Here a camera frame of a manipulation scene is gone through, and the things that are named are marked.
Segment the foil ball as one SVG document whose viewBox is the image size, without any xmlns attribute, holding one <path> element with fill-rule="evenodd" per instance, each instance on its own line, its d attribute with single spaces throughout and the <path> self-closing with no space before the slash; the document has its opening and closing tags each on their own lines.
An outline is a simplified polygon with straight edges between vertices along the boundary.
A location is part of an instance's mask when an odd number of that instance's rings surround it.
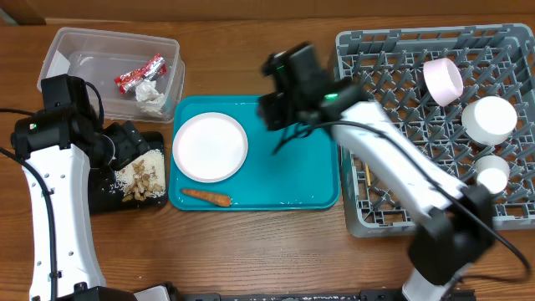
<svg viewBox="0 0 535 301">
<path fill-rule="evenodd" d="M 161 117 L 161 106 L 165 95 L 155 88 L 155 81 L 143 80 L 135 87 L 135 98 L 140 102 L 141 111 L 153 117 Z"/>
</svg>

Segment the orange carrot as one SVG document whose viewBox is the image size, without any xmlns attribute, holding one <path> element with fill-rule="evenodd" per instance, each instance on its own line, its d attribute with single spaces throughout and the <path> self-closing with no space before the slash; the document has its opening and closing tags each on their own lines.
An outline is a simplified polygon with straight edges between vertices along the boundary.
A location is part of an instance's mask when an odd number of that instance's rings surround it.
<svg viewBox="0 0 535 301">
<path fill-rule="evenodd" d="M 218 207 L 230 207 L 232 205 L 232 199 L 229 196 L 220 193 L 195 190 L 191 188 L 182 188 L 181 193 L 197 200 L 209 202 Z"/>
</svg>

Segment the white cup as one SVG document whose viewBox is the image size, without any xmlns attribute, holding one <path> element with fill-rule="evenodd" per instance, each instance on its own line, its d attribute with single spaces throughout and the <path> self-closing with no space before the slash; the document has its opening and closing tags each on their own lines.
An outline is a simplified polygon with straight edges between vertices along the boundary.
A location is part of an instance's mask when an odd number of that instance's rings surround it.
<svg viewBox="0 0 535 301">
<path fill-rule="evenodd" d="M 501 193 L 506 188 L 510 167 L 500 156 L 483 156 L 475 162 L 474 167 L 476 182 L 485 186 L 491 194 Z"/>
</svg>

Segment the white round plate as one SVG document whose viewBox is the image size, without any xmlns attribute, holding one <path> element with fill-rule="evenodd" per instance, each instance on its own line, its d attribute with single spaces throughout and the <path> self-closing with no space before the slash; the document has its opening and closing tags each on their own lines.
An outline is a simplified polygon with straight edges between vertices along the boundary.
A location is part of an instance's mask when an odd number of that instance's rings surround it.
<svg viewBox="0 0 535 301">
<path fill-rule="evenodd" d="M 233 176 L 247 158 L 248 139 L 231 116 L 208 112 L 196 115 L 175 134 L 172 155 L 179 171 L 201 183 Z"/>
</svg>

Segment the small white bowl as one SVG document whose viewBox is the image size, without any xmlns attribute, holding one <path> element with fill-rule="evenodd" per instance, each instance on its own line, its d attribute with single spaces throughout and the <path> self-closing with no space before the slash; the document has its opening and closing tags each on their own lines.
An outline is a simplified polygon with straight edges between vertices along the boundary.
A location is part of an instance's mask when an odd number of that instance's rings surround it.
<svg viewBox="0 0 535 301">
<path fill-rule="evenodd" d="M 461 115 L 466 133 L 483 145 L 499 145 L 516 128 L 517 112 L 507 100 L 487 96 L 469 104 Z"/>
</svg>

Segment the red foil snack wrapper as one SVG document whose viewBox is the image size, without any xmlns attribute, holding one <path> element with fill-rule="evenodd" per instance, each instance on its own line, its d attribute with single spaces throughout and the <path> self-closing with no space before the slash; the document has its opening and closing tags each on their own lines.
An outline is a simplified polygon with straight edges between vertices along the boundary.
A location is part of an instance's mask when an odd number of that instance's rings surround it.
<svg viewBox="0 0 535 301">
<path fill-rule="evenodd" d="M 119 92 L 126 94 L 135 88 L 143 80 L 153 81 L 166 73 L 166 61 L 160 55 L 156 54 L 143 67 L 122 74 L 114 79 Z"/>
</svg>

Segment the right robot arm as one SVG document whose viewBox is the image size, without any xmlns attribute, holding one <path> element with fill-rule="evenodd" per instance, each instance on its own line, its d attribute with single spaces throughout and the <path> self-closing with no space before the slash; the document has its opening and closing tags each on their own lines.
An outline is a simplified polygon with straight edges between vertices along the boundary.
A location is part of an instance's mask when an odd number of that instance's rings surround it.
<svg viewBox="0 0 535 301">
<path fill-rule="evenodd" d="M 261 67 L 275 90 L 257 112 L 270 131 L 304 127 L 292 137 L 324 130 L 399 197 L 416 224 L 408 254 L 414 266 L 406 300 L 441 300 L 496 240 L 490 192 L 443 171 L 391 123 L 383 107 L 351 79 L 334 80 L 301 43 L 270 54 Z"/>
</svg>

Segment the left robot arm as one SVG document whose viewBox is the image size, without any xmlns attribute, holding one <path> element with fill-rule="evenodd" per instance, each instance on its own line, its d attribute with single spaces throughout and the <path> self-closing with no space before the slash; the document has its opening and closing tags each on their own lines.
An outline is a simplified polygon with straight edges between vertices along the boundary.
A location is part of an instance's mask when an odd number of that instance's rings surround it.
<svg viewBox="0 0 535 301">
<path fill-rule="evenodd" d="M 31 198 L 32 300 L 106 285 L 91 230 L 89 173 L 118 171 L 150 149 L 131 122 L 104 126 L 104 110 L 89 101 L 93 88 L 68 74 L 43 79 L 43 109 L 19 120 L 11 136 Z"/>
</svg>

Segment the wooden chopstick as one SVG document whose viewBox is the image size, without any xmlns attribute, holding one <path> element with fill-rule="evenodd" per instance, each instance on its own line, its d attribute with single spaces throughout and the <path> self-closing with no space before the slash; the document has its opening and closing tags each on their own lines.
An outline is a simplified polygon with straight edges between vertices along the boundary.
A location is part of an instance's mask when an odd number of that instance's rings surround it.
<svg viewBox="0 0 535 301">
<path fill-rule="evenodd" d="M 370 187 L 371 178 L 370 178 L 370 173 L 369 173 L 369 166 L 366 163 L 364 163 L 364 173 L 365 173 L 365 180 L 366 180 L 367 187 Z"/>
</svg>

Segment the large white bowl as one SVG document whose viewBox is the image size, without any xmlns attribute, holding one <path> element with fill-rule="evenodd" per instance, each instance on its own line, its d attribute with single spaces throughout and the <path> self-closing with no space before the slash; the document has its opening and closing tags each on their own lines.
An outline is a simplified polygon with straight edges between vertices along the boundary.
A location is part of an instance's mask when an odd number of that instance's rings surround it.
<svg viewBox="0 0 535 301">
<path fill-rule="evenodd" d="M 461 73 L 448 58 L 425 62 L 423 77 L 431 98 L 441 107 L 449 105 L 463 93 Z"/>
</svg>

